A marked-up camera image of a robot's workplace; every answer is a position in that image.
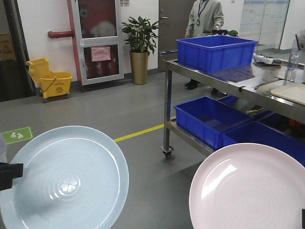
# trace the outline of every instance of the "stainless steel cart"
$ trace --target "stainless steel cart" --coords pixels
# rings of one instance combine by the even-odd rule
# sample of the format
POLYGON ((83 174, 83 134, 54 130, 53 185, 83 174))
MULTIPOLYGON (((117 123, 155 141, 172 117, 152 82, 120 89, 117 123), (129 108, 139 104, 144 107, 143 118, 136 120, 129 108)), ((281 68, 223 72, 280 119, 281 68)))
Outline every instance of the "stainless steel cart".
MULTIPOLYGON (((161 55, 174 53, 176 51, 160 52, 161 55)), ((171 116, 172 98, 172 73, 178 73, 187 78, 199 81, 221 92, 234 95, 258 106, 269 109, 278 114, 305 123, 305 106, 290 102, 271 95, 271 90, 283 86, 286 61, 281 66, 261 65, 252 62, 249 66, 221 72, 205 74, 198 70, 183 66, 177 60, 164 60, 165 62, 165 96, 164 96, 164 139, 161 147, 166 157, 170 157, 173 147, 170 146, 170 131, 173 131, 188 144, 196 148, 205 156, 209 156, 214 150, 200 141, 187 131, 180 128, 175 116, 171 116)), ((296 82, 303 82, 304 65, 299 64, 296 75, 296 82)))

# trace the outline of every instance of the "yellow floor line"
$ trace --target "yellow floor line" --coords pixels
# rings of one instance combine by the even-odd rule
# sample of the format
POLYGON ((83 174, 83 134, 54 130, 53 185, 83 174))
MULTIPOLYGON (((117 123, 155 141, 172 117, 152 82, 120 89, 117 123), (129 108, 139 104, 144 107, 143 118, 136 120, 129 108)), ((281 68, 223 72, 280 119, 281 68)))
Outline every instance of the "yellow floor line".
POLYGON ((116 138, 114 141, 115 142, 120 142, 120 141, 126 140, 128 138, 132 138, 132 137, 136 137, 136 136, 139 136, 139 135, 142 135, 142 134, 146 134, 148 132, 151 132, 151 131, 154 131, 154 130, 157 130, 157 129, 160 129, 160 128, 163 128, 163 127, 164 127, 164 124, 157 125, 157 126, 154 126, 152 128, 148 128, 146 130, 142 130, 142 131, 130 134, 130 135, 125 135, 123 137, 116 138))

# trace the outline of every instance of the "light blue plate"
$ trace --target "light blue plate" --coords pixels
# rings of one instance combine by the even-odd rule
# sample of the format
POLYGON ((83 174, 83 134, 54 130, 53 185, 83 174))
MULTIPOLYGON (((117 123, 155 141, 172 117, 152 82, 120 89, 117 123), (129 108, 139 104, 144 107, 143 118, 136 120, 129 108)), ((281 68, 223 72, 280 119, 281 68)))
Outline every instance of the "light blue plate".
POLYGON ((0 194, 7 229, 109 229, 127 198, 122 151, 89 127, 39 135, 11 163, 23 163, 24 174, 0 194))

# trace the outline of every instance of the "gray shirt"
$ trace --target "gray shirt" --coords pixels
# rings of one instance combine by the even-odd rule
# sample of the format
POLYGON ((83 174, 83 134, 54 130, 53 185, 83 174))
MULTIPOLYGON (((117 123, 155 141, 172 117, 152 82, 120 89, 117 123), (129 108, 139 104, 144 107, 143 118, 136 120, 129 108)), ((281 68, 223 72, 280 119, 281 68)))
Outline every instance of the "gray shirt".
POLYGON ((217 0, 205 0, 202 4, 201 9, 205 6, 204 10, 198 18, 200 0, 194 2, 191 13, 189 15, 189 24, 187 31, 194 30, 193 37, 203 37, 206 36, 204 31, 212 31, 215 29, 216 25, 223 26, 224 24, 224 14, 221 3, 217 0))

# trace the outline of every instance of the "pink plate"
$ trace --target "pink plate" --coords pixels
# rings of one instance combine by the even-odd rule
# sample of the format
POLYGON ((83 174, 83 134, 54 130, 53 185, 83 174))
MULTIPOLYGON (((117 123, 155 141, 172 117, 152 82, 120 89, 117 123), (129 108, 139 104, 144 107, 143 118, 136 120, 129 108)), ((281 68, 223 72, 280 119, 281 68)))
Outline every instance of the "pink plate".
POLYGON ((301 229, 305 168, 265 145, 221 148, 194 175, 189 208, 194 229, 301 229))

